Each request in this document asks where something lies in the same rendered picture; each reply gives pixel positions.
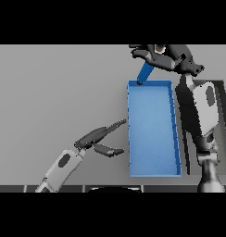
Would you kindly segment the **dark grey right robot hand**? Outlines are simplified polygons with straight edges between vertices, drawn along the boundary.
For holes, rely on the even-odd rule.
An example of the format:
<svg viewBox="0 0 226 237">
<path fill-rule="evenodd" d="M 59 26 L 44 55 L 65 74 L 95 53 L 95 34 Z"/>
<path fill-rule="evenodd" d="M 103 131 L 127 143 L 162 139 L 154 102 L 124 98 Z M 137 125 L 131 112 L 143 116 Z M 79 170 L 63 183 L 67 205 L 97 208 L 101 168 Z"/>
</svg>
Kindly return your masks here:
<svg viewBox="0 0 226 237">
<path fill-rule="evenodd" d="M 205 67 L 196 64 L 186 44 L 130 44 L 133 58 L 141 58 L 148 65 L 173 71 L 178 74 L 191 74 L 196 77 Z"/>
</svg>

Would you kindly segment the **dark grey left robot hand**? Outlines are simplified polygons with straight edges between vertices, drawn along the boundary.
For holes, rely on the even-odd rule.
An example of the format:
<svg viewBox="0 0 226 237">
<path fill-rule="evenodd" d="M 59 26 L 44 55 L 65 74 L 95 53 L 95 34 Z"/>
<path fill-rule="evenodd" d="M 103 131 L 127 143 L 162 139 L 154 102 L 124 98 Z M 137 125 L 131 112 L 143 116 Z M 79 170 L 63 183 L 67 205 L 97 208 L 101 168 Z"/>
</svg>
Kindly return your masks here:
<svg viewBox="0 0 226 237">
<path fill-rule="evenodd" d="M 108 127 L 101 127 L 93 131 L 90 131 L 89 133 L 81 137 L 81 139 L 76 141 L 74 143 L 74 147 L 77 148 L 79 151 L 81 151 L 82 149 L 87 150 L 93 148 L 96 151 L 96 153 L 107 157 L 118 156 L 120 154 L 123 154 L 124 153 L 123 149 L 105 146 L 103 144 L 100 144 L 99 142 L 102 141 L 108 134 L 110 134 L 111 132 L 113 132 L 115 129 L 125 124 L 126 122 L 127 120 L 123 119 Z"/>
</svg>

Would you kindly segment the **blue pipe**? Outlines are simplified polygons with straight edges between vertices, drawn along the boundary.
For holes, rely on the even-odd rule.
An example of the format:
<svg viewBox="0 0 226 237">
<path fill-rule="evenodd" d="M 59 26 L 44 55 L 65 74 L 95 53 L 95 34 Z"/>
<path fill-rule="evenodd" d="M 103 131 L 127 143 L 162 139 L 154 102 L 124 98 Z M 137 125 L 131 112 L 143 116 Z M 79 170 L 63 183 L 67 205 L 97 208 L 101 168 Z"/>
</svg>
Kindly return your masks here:
<svg viewBox="0 0 226 237">
<path fill-rule="evenodd" d="M 137 76 L 137 84 L 143 85 L 148 79 L 149 75 L 154 69 L 153 63 L 157 60 L 157 55 L 162 55 L 166 50 L 166 45 L 164 44 L 154 44 L 148 49 L 137 49 L 136 53 L 138 57 L 144 59 L 144 64 Z"/>
</svg>

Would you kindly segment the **blue bin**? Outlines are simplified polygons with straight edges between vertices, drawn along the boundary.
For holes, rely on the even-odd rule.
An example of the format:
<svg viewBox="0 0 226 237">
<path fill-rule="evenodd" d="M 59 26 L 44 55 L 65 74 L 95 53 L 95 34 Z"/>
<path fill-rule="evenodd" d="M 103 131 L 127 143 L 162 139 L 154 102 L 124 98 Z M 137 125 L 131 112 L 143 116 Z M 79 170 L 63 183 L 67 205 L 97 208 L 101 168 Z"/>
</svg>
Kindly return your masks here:
<svg viewBox="0 0 226 237">
<path fill-rule="evenodd" d="M 172 81 L 128 81 L 130 176 L 182 174 Z"/>
</svg>

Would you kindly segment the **dark grey bin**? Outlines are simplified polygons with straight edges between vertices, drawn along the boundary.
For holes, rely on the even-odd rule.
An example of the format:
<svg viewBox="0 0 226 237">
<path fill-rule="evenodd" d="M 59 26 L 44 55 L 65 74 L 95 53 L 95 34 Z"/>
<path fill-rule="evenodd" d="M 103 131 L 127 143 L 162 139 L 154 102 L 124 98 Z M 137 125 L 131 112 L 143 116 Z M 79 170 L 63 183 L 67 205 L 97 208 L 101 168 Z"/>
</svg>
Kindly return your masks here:
<svg viewBox="0 0 226 237">
<path fill-rule="evenodd" d="M 219 124 L 215 128 L 215 137 L 219 145 L 217 171 L 220 175 L 226 175 L 226 91 L 223 81 L 212 81 L 215 86 L 217 98 Z M 182 130 L 184 146 L 184 159 L 187 175 L 199 175 L 201 168 L 197 163 L 195 144 L 192 136 L 186 130 Z"/>
</svg>

